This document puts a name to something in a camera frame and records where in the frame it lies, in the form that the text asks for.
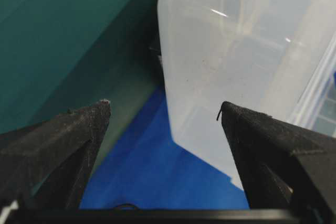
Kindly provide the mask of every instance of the blue cloth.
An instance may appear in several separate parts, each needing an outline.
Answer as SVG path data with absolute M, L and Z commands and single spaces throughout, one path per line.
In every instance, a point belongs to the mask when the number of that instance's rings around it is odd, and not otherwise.
M 248 209 L 230 178 L 176 145 L 158 89 L 90 179 L 80 208 Z

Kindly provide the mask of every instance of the teal wall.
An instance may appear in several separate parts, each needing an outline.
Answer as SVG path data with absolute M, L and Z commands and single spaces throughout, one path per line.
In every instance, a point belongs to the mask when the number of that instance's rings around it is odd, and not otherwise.
M 97 164 L 157 86 L 157 0 L 0 0 L 0 132 L 106 98 Z

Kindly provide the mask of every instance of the translucent plastic container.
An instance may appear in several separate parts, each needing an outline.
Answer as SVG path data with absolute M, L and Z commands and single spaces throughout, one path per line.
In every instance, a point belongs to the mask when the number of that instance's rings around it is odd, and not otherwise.
M 223 129 L 215 121 L 223 101 L 313 128 L 335 65 L 335 3 L 159 0 L 174 141 L 241 187 Z

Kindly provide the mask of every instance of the black wire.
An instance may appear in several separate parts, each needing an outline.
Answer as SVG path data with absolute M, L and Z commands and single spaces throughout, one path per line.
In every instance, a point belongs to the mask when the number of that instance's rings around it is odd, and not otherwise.
M 125 209 L 132 209 L 132 210 L 139 210 L 139 208 L 136 205 L 133 204 L 121 204 L 113 207 L 115 210 L 125 210 Z

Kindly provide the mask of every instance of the blue surface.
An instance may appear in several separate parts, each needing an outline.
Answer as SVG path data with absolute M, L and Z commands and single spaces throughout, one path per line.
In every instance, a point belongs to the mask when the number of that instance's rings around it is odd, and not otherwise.
M 81 208 L 247 209 L 230 178 L 176 145 L 158 89 L 92 176 Z

